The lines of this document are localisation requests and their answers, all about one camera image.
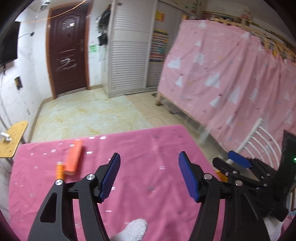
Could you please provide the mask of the white gloved right hand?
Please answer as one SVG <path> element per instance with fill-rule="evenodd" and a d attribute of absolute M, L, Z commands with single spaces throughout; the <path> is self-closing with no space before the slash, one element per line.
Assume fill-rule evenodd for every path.
<path fill-rule="evenodd" d="M 272 216 L 267 216 L 263 218 L 271 241 L 278 240 L 281 235 L 284 234 L 284 232 L 292 222 L 294 216 L 295 212 L 289 212 L 283 222 L 280 222 L 277 218 L 274 218 Z"/>

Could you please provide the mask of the white gloved left hand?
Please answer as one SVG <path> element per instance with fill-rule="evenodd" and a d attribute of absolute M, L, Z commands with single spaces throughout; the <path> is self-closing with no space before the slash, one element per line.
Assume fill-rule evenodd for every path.
<path fill-rule="evenodd" d="M 136 219 L 130 222 L 124 230 L 110 238 L 111 241 L 141 241 L 147 231 L 147 221 Z"/>

